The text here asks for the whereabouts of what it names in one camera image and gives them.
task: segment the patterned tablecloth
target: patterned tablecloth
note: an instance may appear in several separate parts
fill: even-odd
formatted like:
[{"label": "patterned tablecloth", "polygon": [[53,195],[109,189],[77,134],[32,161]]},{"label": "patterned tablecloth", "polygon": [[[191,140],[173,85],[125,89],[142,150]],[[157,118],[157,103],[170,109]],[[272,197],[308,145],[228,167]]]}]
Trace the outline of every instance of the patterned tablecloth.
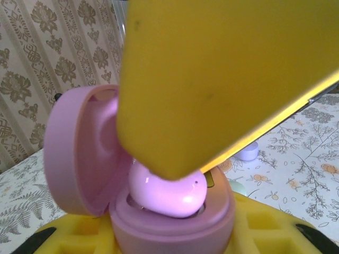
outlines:
[{"label": "patterned tablecloth", "polygon": [[[339,95],[326,95],[258,140],[259,157],[220,167],[250,198],[309,221],[339,241]],[[64,214],[43,173],[43,151],[0,175],[0,253]]]}]

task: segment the wireless earbud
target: wireless earbud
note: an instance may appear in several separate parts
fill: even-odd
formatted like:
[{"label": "wireless earbud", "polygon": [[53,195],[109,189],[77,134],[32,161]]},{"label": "wireless earbud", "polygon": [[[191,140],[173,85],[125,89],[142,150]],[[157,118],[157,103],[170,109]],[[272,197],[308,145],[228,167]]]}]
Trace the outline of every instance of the wireless earbud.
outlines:
[{"label": "wireless earbud", "polygon": [[177,181],[163,180],[136,161],[128,176],[130,195],[140,206],[170,217],[185,218],[196,213],[207,194],[201,171]]}]

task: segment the yellow block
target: yellow block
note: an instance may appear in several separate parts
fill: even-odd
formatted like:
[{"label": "yellow block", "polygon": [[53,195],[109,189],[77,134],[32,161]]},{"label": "yellow block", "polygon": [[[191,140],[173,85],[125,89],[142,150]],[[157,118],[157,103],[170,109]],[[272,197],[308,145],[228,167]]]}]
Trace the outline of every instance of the yellow block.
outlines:
[{"label": "yellow block", "polygon": [[[295,227],[309,223],[234,193],[236,216],[225,254],[320,254]],[[65,215],[48,223],[56,231],[34,254],[121,254],[109,215]]]},{"label": "yellow block", "polygon": [[338,0],[131,0],[118,133],[155,174],[211,169],[339,80]]}]

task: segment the pink earbud case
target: pink earbud case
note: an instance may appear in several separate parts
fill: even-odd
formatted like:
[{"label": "pink earbud case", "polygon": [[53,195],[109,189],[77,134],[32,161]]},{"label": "pink earbud case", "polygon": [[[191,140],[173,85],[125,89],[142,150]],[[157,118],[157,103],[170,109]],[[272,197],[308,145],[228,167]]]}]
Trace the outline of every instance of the pink earbud case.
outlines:
[{"label": "pink earbud case", "polygon": [[123,254],[223,253],[235,216],[224,173],[210,171],[213,184],[193,216],[178,219],[142,209],[129,195],[133,158],[119,144],[117,110],[115,85],[71,89],[55,104],[45,133],[44,164],[56,203],[71,214],[109,212]]}]

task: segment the yellow foam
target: yellow foam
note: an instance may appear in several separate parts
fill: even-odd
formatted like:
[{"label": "yellow foam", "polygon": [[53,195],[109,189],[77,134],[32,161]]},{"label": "yellow foam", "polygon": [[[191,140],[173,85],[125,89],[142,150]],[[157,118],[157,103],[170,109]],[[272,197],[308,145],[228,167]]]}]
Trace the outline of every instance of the yellow foam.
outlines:
[{"label": "yellow foam", "polygon": [[203,172],[339,80],[339,1],[131,0],[122,145],[155,174]]},{"label": "yellow foam", "polygon": [[[320,254],[297,230],[309,223],[292,215],[234,193],[236,216],[225,254]],[[38,231],[57,230],[34,254],[121,254],[109,215],[65,215]]]}]

